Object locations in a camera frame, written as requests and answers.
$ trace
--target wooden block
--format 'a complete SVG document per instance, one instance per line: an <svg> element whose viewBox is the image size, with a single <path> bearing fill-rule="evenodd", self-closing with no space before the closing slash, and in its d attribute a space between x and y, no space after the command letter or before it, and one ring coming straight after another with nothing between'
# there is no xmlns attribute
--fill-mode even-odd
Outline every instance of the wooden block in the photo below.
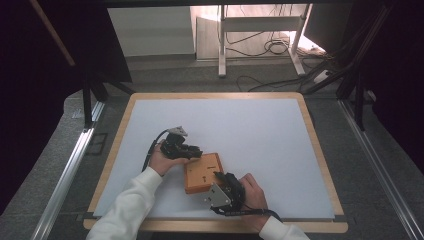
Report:
<svg viewBox="0 0 424 240"><path fill-rule="evenodd" d="M222 184L214 172L223 172L218 153L203 154L199 160L184 165L185 192L207 192L213 182Z"/></svg>

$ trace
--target person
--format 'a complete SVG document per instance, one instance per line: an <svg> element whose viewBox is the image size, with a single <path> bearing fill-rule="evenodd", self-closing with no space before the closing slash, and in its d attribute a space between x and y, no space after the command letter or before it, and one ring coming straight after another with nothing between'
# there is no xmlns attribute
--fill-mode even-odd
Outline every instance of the person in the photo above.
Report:
<svg viewBox="0 0 424 240"><path fill-rule="evenodd" d="M121 192L108 212L91 228L87 239L136 239L141 223L152 209L155 201L155 191L169 169L175 165L186 164L188 159L168 159L160 151L159 143L149 166L137 177L131 179ZM252 174L248 173L240 179L246 192L244 208L266 209L267 202L264 191ZM241 219L259 232L265 240L303 240L309 239L295 225L281 223L275 217L265 215L246 215Z"/></svg>

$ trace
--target white sleeve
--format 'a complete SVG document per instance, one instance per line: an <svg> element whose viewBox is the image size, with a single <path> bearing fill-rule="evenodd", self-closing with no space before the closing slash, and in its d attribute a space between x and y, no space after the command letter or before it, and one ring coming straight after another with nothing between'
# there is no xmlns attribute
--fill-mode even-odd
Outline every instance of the white sleeve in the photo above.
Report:
<svg viewBox="0 0 424 240"><path fill-rule="evenodd" d="M106 215L94 224L87 239L136 239L161 183L162 177L150 167L131 179Z"/></svg>
<svg viewBox="0 0 424 240"><path fill-rule="evenodd" d="M275 217L270 217L265 223L259 236L265 240L306 240L305 233L295 225L286 225Z"/></svg>

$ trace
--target wires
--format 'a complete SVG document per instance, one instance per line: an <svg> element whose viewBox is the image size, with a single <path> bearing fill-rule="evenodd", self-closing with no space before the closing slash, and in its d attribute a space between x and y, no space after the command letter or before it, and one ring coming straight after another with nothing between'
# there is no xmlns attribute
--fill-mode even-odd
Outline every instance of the wires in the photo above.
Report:
<svg viewBox="0 0 424 240"><path fill-rule="evenodd" d="M152 142L152 145L150 145L149 151L147 151L146 159L144 160L143 168L141 170L142 172L144 172L144 170L146 170L147 165L149 164L149 161L150 161L150 157L152 156L153 150L154 150L156 144L158 143L159 138L162 137L162 135L165 134L166 132L168 132L168 129L163 130L159 134L159 136Z"/></svg>
<svg viewBox="0 0 424 240"><path fill-rule="evenodd" d="M237 87L238 87L238 89L239 89L240 92L242 92L242 89L240 87L240 80L243 79L243 78L247 78L249 80L253 80L253 81L259 83L258 86L252 87L252 88L248 89L247 92L253 92L253 91L256 91L256 90L258 90L260 88L264 88L264 87L271 87L271 88L277 89L277 88L281 88L281 87L285 87L285 86L289 86L289 85L299 84L299 86L296 89L296 91L297 92L301 92L302 91L302 86L305 83L313 80L319 73L321 73L321 71L323 69L325 69L327 67L328 67L328 62L327 61L322 61L315 68L313 68L311 71L309 71L309 73L306 74L305 76L302 76L302 77L299 77L299 78L295 78L295 79L280 80L280 81L275 81L275 82L270 82L270 83L263 83L263 82L261 82L260 80L254 78L254 77L242 75L242 76L239 76L236 79L236 84L237 84Z"/></svg>
<svg viewBox="0 0 424 240"><path fill-rule="evenodd" d="M270 210L270 209L264 209L264 208L260 208L260 209L254 209L251 208L249 206L247 206L245 203L241 202L246 208L248 208L249 210L240 210L240 211L224 211L222 209L213 209L213 211L216 214L219 215L223 215L226 217L231 217L231 216L246 216L246 215L268 215L268 216L273 216L275 217L278 221L282 222L281 217L274 211Z"/></svg>
<svg viewBox="0 0 424 240"><path fill-rule="evenodd" d="M228 8L229 7L227 5L226 9L225 9L225 16L228 16ZM278 16L281 15L282 9L283 9L283 5L280 6ZM246 16L246 14L245 14L245 12L242 8L242 5L240 5L240 10L242 11L243 15ZM277 10L278 10L278 4L275 4L274 8L269 12L268 15L270 16L272 13L274 13L274 16L275 16ZM219 6L217 8L217 17L218 16L219 16ZM217 33L218 33L218 41L221 44L221 37L219 36L218 24L217 24ZM236 41L230 41L228 39L228 33L226 32L225 38L227 40L227 43L229 43L230 45L233 45L233 44L237 44L237 43L246 41L246 40L251 39L253 37L259 36L263 33L265 33L265 32L258 32L258 33L255 33L253 35L247 36L245 38L242 38L242 39L239 39L239 40L236 40ZM258 54L248 54L248 53L242 52L242 51L234 49L234 48L226 48L226 50L237 52L237 53L244 55L244 56L247 56L247 57L259 57L259 56L263 56L267 53L272 53L273 55L283 55L284 53L286 53L288 51L289 42L285 42L285 41L280 40L280 39L274 39L273 36L274 36L274 32L272 32L272 36L271 36L270 40L268 40L264 43L264 50L265 51L258 53ZM276 47L283 47L283 49L282 50L276 50Z"/></svg>

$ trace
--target human hand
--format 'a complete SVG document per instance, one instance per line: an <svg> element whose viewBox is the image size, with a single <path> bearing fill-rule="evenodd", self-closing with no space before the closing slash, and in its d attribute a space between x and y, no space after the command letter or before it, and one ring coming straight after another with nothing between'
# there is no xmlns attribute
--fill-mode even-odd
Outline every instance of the human hand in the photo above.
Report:
<svg viewBox="0 0 424 240"><path fill-rule="evenodd" d="M163 176L168 172L173 166L178 164L186 164L189 162L187 158L177 158L177 159L169 159L167 158L162 151L160 150L160 146L162 145L163 140L157 144L153 150L152 157L150 158L149 167L155 170L159 175Z"/></svg>
<svg viewBox="0 0 424 240"><path fill-rule="evenodd" d="M258 185L252 174L248 173L240 179L246 192L246 201L241 210L249 209L268 209L268 204L265 199L265 193ZM241 219L250 227L255 228L259 232L262 230L270 216L266 215L244 215Z"/></svg>

